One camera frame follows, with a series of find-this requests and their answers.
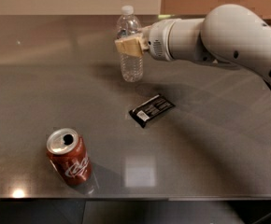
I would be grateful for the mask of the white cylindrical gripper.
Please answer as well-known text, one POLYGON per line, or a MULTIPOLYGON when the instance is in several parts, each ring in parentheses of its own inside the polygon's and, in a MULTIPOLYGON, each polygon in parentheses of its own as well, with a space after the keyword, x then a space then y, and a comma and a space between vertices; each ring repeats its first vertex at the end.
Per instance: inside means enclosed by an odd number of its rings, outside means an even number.
MULTIPOLYGON (((184 38, 182 19, 168 19, 155 22, 152 26, 141 27, 138 32, 148 39, 150 55, 159 61, 184 60, 185 51, 181 40, 184 38)), ((142 57, 143 49, 138 37, 121 38, 115 41, 118 53, 142 57)))

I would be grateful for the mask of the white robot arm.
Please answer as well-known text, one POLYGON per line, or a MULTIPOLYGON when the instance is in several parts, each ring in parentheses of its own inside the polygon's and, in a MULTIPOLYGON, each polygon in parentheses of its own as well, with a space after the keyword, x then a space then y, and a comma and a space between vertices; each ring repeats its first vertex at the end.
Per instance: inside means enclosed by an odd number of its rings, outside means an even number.
POLYGON ((239 66, 271 90, 271 27, 249 9, 222 5, 202 19, 167 19, 115 41, 117 51, 159 61, 185 60, 218 67, 239 66))

